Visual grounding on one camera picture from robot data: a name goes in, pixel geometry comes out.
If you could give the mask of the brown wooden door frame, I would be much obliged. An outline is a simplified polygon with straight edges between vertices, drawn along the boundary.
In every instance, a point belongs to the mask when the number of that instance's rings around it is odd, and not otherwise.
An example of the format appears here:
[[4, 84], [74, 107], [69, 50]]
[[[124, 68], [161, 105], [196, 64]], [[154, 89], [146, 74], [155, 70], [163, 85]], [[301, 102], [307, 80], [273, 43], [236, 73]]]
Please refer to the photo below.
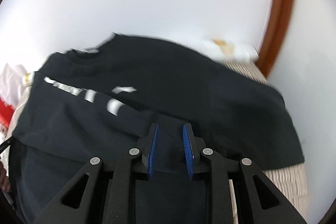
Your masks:
[[290, 23], [294, 0], [272, 0], [265, 36], [256, 66], [264, 77], [270, 74]]

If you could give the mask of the black t-shirt white print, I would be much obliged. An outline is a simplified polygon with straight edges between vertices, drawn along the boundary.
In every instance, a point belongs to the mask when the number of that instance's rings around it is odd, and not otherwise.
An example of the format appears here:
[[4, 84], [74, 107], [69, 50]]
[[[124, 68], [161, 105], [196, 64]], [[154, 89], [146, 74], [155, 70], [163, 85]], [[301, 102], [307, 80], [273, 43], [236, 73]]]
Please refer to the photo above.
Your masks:
[[303, 164], [276, 89], [186, 47], [114, 35], [95, 53], [52, 54], [33, 79], [10, 146], [14, 208], [33, 223], [93, 157], [121, 160], [158, 124], [154, 176], [138, 181], [137, 223], [203, 223], [205, 185], [187, 176], [183, 125], [232, 160], [261, 170]]

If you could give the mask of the red paper shopping bag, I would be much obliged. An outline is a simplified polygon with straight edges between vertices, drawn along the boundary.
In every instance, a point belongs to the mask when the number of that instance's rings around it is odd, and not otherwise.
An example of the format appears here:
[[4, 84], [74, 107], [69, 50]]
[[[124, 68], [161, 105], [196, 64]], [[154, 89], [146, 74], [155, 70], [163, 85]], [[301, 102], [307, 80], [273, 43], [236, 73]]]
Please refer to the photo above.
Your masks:
[[14, 111], [15, 108], [12, 105], [7, 104], [2, 98], [0, 98], [1, 124], [5, 125], [6, 127], [9, 127]]

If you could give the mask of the white plastic shopping bag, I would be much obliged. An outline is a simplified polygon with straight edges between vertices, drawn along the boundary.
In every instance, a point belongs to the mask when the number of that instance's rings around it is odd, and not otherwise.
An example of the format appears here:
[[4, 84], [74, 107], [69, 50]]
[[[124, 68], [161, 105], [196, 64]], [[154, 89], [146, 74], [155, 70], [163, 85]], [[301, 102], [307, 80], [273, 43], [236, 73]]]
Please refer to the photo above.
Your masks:
[[1, 72], [1, 99], [8, 105], [17, 108], [25, 90], [23, 77], [27, 74], [22, 65], [6, 64]]

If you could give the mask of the beige striped mattress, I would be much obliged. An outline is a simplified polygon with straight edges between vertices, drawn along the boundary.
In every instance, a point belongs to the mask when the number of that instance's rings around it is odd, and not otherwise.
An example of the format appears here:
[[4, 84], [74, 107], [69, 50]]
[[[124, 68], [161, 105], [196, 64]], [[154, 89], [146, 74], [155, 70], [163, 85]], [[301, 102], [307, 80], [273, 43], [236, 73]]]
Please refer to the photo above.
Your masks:
[[[264, 85], [267, 84], [266, 78], [254, 63], [223, 62], [223, 65], [247, 78]], [[9, 137], [12, 136], [14, 129], [17, 127], [18, 119], [29, 98], [30, 89], [31, 84], [23, 85], [21, 99], [14, 111], [9, 129], [7, 130], [6, 136], [3, 137], [3, 140], [8, 140]], [[298, 212], [303, 217], [306, 217], [308, 193], [304, 164], [297, 164], [282, 169], [266, 170], [264, 173], [275, 186], [278, 187]]]

